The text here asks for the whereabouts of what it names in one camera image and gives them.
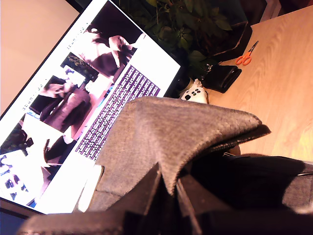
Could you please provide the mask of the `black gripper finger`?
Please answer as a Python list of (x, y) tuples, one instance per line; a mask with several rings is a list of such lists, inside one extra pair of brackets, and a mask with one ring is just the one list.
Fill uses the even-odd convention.
[(176, 198), (167, 191), (159, 164), (155, 164), (132, 190), (107, 211), (134, 215), (174, 215), (179, 209)]
[(230, 211), (230, 205), (207, 190), (190, 174), (178, 179), (178, 203), (182, 218), (206, 212)]

